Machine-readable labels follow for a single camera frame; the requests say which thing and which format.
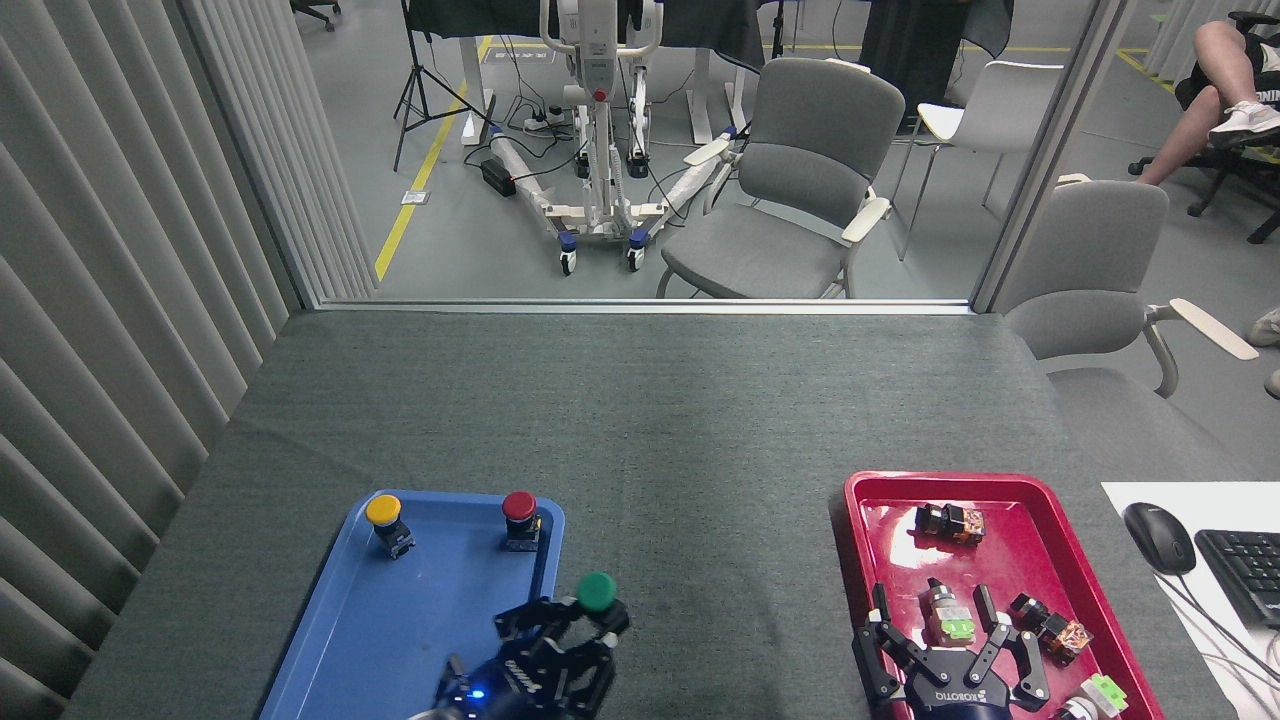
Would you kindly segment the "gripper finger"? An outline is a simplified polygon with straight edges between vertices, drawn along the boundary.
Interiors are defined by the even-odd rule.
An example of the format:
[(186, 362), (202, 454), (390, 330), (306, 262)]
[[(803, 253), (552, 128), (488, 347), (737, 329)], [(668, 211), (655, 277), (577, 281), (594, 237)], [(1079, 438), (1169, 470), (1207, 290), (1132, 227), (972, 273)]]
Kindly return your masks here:
[(1007, 650), (1018, 666), (1019, 679), (1012, 689), (1005, 691), (1004, 706), (1012, 703), (1027, 711), (1041, 711), (1051, 693), (1038, 639), (1029, 632), (1018, 630), (1010, 616), (996, 609), (987, 585), (978, 585), (973, 598), (980, 625), (987, 633), (987, 642), (973, 661), (973, 688), (977, 689), (988, 679), (1000, 651)]
[(562, 643), (562, 638), (581, 618), (582, 609), (576, 598), (540, 597), (497, 614), (493, 623), (500, 652), (525, 648), (536, 641), (547, 641), (550, 647), (566, 652), (568, 647)]
[(927, 714), (925, 706), (913, 694), (925, 670), (924, 650), (891, 623), (883, 583), (873, 585), (870, 597), (872, 611), (867, 623), (855, 630), (852, 642), (867, 702), (873, 714), (883, 714), (892, 702), (904, 702), (911, 714)]
[(595, 641), (612, 651), (620, 638), (630, 628), (630, 614), (621, 600), (613, 600), (605, 609), (589, 612), (589, 620), (596, 629)]

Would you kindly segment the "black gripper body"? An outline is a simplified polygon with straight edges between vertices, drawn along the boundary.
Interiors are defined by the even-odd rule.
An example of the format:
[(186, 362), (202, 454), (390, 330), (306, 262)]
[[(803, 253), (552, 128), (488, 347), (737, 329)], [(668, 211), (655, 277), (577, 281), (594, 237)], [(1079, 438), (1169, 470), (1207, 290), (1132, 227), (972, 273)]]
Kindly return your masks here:
[(978, 656), (968, 650), (925, 650), (927, 662), (905, 671), (905, 698), (914, 719), (1010, 719), (1009, 685), (989, 671), (969, 685)]
[(516, 637), (474, 669), (452, 653), (435, 719), (595, 719), (614, 678), (616, 632), (562, 648), (549, 632)]

